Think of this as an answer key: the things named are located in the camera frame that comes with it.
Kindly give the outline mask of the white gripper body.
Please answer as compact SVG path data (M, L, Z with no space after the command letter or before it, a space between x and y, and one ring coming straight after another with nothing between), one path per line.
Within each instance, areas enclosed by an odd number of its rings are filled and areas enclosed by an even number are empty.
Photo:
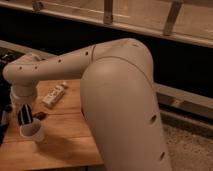
M37 90L32 87L12 87L10 99L12 105L16 108L24 104L31 105L37 98Z

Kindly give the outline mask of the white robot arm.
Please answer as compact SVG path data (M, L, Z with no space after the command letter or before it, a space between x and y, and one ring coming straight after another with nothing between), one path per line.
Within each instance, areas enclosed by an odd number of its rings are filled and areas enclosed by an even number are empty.
M78 79L81 108L107 171L172 171L153 80L140 41L123 38L48 58L26 54L7 64L11 100L23 106L42 80Z

